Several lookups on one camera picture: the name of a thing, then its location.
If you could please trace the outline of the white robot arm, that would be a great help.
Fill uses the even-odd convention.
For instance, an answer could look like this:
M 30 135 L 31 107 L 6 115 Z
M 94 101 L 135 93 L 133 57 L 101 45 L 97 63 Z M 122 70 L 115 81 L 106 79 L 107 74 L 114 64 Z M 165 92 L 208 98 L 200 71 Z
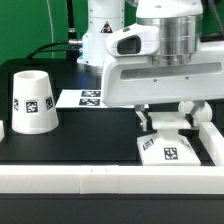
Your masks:
M 224 41 L 200 35 L 201 0 L 88 0 L 79 63 L 102 74 L 102 101 L 132 106 L 224 98 Z

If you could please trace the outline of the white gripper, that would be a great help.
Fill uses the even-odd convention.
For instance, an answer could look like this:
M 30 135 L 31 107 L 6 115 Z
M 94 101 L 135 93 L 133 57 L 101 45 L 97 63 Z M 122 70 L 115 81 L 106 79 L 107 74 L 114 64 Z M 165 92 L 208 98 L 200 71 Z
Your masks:
M 101 79 L 102 101 L 109 107 L 135 105 L 147 130 L 144 104 L 224 98 L 224 41 L 204 42 L 183 65 L 156 65 L 160 30 L 134 24 L 110 34 Z M 200 125 L 204 101 L 190 101 L 188 121 Z

